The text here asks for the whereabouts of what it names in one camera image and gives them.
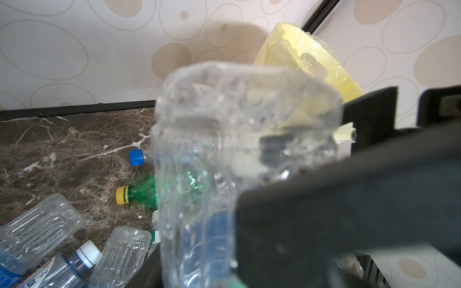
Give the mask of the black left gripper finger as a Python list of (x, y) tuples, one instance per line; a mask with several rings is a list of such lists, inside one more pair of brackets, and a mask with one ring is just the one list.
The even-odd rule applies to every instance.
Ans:
[(251, 288), (332, 288), (343, 253), (429, 243), (461, 261), (461, 125), (420, 128), (241, 194), (236, 273)]

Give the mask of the clear bottle blue label small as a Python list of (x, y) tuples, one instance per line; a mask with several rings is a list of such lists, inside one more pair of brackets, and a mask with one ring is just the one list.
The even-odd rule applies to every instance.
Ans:
[(247, 190), (335, 161), (343, 99), (291, 68), (208, 61), (163, 83), (150, 131), (163, 283), (224, 288)]

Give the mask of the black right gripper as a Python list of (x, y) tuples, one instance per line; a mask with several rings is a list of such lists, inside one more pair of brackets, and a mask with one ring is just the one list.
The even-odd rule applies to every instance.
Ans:
[(357, 131), (352, 153), (364, 151), (390, 139), (413, 134), (419, 128), (436, 127), (461, 120), (461, 87), (426, 90), (419, 98), (416, 127), (396, 128), (397, 86), (372, 91), (344, 105), (343, 124)]

